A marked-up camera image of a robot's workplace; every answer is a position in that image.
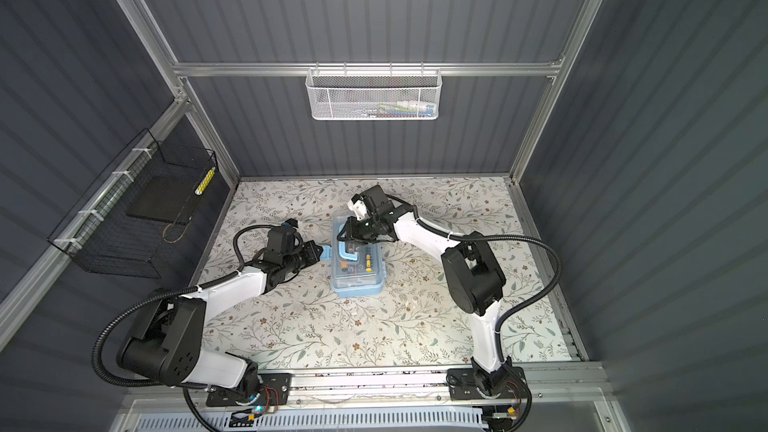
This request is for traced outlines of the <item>blue plastic tool box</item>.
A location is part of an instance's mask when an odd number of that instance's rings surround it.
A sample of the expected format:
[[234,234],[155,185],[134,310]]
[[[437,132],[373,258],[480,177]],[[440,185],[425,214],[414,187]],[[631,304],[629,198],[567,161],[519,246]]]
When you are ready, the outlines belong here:
[[[330,264],[331,289],[341,298],[376,295],[384,287],[386,266],[379,244],[340,243],[336,240],[339,226],[351,212],[332,215],[331,244],[323,245],[322,262]],[[365,271],[366,255],[371,256],[372,273]]]

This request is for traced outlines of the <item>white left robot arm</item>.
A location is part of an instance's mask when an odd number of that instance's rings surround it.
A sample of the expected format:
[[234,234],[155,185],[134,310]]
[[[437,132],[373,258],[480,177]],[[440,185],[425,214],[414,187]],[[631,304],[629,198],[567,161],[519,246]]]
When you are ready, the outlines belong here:
[[206,324],[219,314],[277,286],[322,260],[324,247],[303,239],[293,220],[253,225],[233,237],[234,272],[186,291],[162,292],[133,312],[116,364],[152,384],[212,386],[242,396],[260,392],[256,362],[207,349]]

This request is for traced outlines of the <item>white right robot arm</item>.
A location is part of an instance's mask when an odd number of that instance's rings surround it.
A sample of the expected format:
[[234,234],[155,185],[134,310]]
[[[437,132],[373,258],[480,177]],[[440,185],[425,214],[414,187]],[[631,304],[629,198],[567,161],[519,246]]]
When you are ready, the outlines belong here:
[[386,194],[379,185],[353,195],[347,206],[352,216],[338,239],[359,244],[401,241],[441,263],[451,299],[469,315],[476,387],[484,397],[498,395],[506,383],[507,362],[496,331],[506,278],[482,235],[462,235],[434,224],[422,218],[416,206]]

